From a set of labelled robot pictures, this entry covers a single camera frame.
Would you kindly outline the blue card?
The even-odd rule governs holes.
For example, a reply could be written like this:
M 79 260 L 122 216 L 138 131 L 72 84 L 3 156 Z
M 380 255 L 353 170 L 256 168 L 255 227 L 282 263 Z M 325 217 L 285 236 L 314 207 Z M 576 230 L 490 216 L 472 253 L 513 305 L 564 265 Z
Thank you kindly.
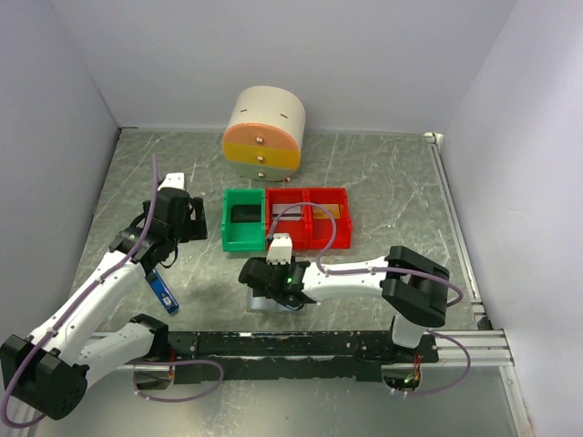
M 153 269 L 146 276 L 146 281 L 154 295 L 159 300 L 159 303 L 163 306 L 168 314 L 174 314 L 179 310 L 178 301 L 170 292 L 168 285 L 155 269 Z

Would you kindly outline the grey card holder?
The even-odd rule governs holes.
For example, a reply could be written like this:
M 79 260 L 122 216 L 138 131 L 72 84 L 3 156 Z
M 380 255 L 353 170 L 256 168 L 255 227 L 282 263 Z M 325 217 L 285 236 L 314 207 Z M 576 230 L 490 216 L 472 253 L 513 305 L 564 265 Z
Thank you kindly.
M 276 300 L 260 296 L 252 288 L 248 288 L 247 297 L 248 312 L 290 313 L 302 308 L 302 306 L 293 307 L 290 305 L 282 305 Z

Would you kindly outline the red double plastic bin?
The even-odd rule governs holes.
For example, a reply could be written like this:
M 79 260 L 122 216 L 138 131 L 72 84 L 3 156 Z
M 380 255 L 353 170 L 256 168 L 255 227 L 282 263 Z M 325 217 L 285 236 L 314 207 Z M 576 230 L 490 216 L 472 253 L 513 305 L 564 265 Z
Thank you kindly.
M 353 223 L 345 188 L 268 188 L 266 231 L 271 230 L 273 220 L 287 207 L 300 202 L 318 204 L 332 214 L 336 225 L 332 249 L 349 249 L 352 246 Z M 328 243 L 332 235 L 332 222 L 319 208 L 296 205 L 281 217 L 274 229 L 276 233 L 289 234 L 294 249 L 316 250 L 323 249 Z

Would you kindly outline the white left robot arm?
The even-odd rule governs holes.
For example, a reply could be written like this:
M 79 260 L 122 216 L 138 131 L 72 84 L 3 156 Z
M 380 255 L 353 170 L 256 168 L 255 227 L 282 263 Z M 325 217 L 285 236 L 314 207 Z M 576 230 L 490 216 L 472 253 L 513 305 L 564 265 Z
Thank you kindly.
M 114 237 L 82 288 L 26 337 L 11 335 L 2 344 L 2 421 L 14 425 L 7 415 L 11 398 L 60 420 L 78 406 L 92 384 L 118 366 L 165 360 L 169 328 L 145 314 L 102 340 L 89 340 L 125 295 L 177 254 L 179 244 L 207 236 L 202 198 L 179 188 L 161 188 L 154 200 L 144 202 L 142 214 Z

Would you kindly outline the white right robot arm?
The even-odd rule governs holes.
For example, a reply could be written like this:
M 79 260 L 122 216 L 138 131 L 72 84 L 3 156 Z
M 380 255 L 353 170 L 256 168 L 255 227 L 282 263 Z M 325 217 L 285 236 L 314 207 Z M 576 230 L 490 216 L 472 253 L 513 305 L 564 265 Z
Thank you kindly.
M 416 354 L 426 329 L 445 325 L 449 278 L 445 267 L 407 247 L 393 246 L 385 257 L 322 268 L 310 261 L 272 265 L 265 258 L 250 258 L 239 283 L 255 297 L 293 310 L 324 300 L 382 298 L 397 311 L 387 353 L 404 362 Z

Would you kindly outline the green plastic bin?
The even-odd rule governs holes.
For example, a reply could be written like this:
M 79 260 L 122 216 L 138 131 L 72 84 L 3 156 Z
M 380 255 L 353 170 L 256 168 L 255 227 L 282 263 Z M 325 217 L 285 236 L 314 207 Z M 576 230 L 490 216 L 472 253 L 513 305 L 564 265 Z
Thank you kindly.
M 262 221 L 231 223 L 230 210 L 234 205 L 260 204 Z M 255 252 L 266 248 L 266 191 L 264 188 L 229 188 L 224 192 L 222 248 L 225 252 Z

